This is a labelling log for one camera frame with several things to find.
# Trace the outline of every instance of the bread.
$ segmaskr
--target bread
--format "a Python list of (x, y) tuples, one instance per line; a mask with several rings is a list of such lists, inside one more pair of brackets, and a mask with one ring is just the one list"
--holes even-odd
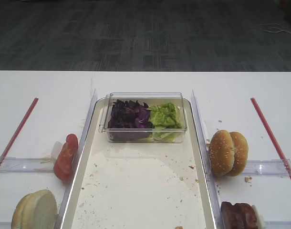
[(248, 144), (239, 132), (217, 131), (209, 144), (211, 170), (215, 176), (237, 176), (246, 166)]
[(11, 229), (21, 229), (22, 212), (31, 194), (25, 195), (17, 204), (11, 222)]
[(17, 205), (11, 229), (52, 229), (57, 216), (53, 193), (47, 189), (26, 195)]
[(258, 229), (255, 211), (249, 204), (236, 203), (234, 207), (241, 214), (245, 229)]
[(248, 144), (246, 138), (239, 132), (230, 132), (234, 144), (235, 162), (228, 176), (235, 177), (243, 172), (247, 163)]
[(244, 229), (242, 216), (229, 202), (222, 202), (221, 213), (226, 229)]
[(217, 131), (209, 145), (211, 170), (215, 176), (222, 176), (230, 172), (235, 161), (234, 146), (231, 135), (226, 130)]

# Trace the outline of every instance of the gray carpet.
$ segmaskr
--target gray carpet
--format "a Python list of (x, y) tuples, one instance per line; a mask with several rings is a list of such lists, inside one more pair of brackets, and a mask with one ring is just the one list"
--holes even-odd
[(0, 70), (291, 71), (274, 0), (0, 0)]

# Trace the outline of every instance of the clear plastic container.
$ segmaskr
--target clear plastic container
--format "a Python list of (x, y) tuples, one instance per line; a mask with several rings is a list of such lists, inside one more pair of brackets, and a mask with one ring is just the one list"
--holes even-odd
[[(180, 143), (184, 140), (187, 122), (181, 93), (110, 93), (106, 98), (99, 128), (101, 132), (106, 133), (108, 141)], [(113, 105), (118, 100), (123, 102), (138, 102), (144, 106), (144, 109), (148, 109), (146, 105), (151, 107), (172, 103), (175, 106), (177, 124), (180, 128), (162, 128), (157, 126), (136, 128), (136, 125), (133, 125), (133, 128), (113, 128), (110, 124), (111, 113)]]

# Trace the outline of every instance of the white tray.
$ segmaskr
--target white tray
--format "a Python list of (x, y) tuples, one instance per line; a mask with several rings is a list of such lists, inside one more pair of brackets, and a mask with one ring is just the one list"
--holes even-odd
[(109, 143), (97, 101), (60, 228), (214, 228), (191, 105), (181, 144)]

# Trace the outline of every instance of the sesame seed bun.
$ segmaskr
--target sesame seed bun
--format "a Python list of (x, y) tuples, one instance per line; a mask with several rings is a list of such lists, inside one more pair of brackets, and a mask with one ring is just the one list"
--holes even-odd
[(226, 130), (217, 131), (209, 145), (211, 170), (215, 176), (223, 176), (230, 172), (235, 161), (234, 145), (231, 135)]
[(248, 144), (246, 138), (238, 132), (230, 132), (234, 144), (235, 162), (232, 170), (226, 175), (235, 177), (243, 172), (247, 163)]

